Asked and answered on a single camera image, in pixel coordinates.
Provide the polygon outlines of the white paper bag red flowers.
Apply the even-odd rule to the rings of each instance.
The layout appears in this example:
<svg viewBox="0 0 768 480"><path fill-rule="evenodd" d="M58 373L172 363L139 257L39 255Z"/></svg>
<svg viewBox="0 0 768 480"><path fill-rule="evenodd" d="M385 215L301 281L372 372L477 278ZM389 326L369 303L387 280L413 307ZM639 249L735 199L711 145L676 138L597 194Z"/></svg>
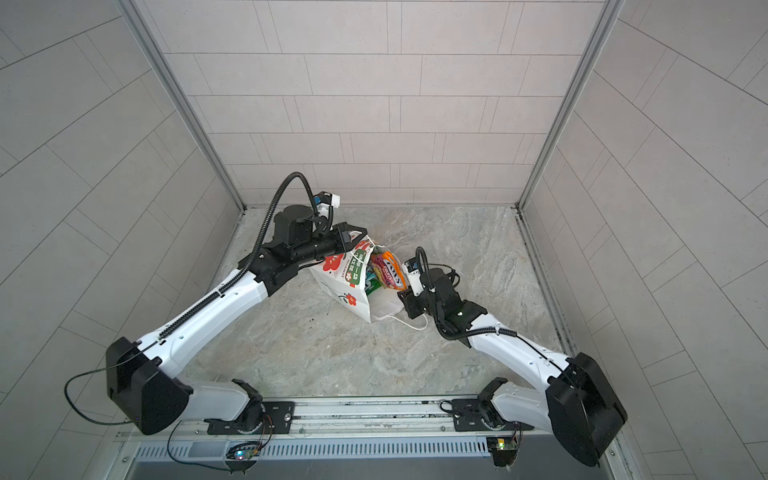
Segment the white paper bag red flowers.
<svg viewBox="0 0 768 480"><path fill-rule="evenodd" d="M365 293L366 269L371 265L370 257L376 246L389 250L367 235L350 252L327 257L322 264L311 267L310 272L325 293L362 320L368 323L396 320L412 330L424 330L428 326L424 315L417 316L424 320L421 326L399 315L404 310L397 296L399 291L383 287L370 295Z"/></svg>

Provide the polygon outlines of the orange pink snack packet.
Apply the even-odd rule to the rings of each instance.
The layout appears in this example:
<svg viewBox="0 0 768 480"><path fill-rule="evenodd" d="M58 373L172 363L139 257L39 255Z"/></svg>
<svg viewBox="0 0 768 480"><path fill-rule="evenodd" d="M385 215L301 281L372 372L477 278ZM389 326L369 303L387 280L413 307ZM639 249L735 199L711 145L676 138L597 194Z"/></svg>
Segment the orange pink snack packet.
<svg viewBox="0 0 768 480"><path fill-rule="evenodd" d="M370 257L370 264L383 287L396 291L407 289L407 276L403 273L399 260L391 251L376 246Z"/></svg>

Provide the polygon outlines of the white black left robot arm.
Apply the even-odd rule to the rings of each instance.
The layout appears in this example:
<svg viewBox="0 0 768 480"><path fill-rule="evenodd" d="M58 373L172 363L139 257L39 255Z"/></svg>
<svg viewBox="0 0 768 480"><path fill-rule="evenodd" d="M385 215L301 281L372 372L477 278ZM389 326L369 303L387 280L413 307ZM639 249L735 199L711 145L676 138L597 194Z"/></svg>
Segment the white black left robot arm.
<svg viewBox="0 0 768 480"><path fill-rule="evenodd" d="M237 269L165 325L106 352L107 395L129 422L153 435L182 420L203 420L214 432L252 433L265 417L263 398L248 383L188 381L181 373L195 355L252 307L267 300L300 269L357 247L367 231L332 225L312 208L291 205L269 215L270 242L259 240Z"/></svg>

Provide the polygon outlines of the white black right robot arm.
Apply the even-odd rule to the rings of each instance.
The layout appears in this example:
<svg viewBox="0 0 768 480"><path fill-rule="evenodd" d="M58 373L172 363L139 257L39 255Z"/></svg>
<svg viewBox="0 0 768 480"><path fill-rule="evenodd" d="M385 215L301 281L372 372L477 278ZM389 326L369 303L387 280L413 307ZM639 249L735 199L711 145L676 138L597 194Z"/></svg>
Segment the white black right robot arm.
<svg viewBox="0 0 768 480"><path fill-rule="evenodd" d="M457 275L411 259L409 286L399 292L406 313L431 317L438 333L501 362L527 388L504 378L479 394L480 416L492 429L512 423L554 435L575 460L594 467L627 421L627 412L595 359L551 351L503 325L455 289Z"/></svg>

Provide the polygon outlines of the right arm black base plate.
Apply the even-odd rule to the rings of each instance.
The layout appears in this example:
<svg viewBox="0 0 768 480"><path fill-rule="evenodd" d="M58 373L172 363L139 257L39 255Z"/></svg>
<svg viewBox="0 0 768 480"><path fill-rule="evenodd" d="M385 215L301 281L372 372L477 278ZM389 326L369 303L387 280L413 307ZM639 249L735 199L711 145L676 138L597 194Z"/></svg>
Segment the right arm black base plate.
<svg viewBox="0 0 768 480"><path fill-rule="evenodd" d="M458 432L518 431L520 422L504 420L493 406L493 394L508 380L496 377L475 398L441 400L439 408L448 414Z"/></svg>

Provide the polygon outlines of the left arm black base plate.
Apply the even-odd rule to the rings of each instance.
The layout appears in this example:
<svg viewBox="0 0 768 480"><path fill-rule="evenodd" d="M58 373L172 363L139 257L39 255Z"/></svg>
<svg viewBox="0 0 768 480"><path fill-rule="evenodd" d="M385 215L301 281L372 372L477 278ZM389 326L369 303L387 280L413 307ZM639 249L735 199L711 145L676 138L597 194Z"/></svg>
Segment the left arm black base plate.
<svg viewBox="0 0 768 480"><path fill-rule="evenodd" d="M263 396L250 384L233 379L247 396L243 411L234 420L205 419L208 435L267 435L288 434L296 403L293 401L264 401Z"/></svg>

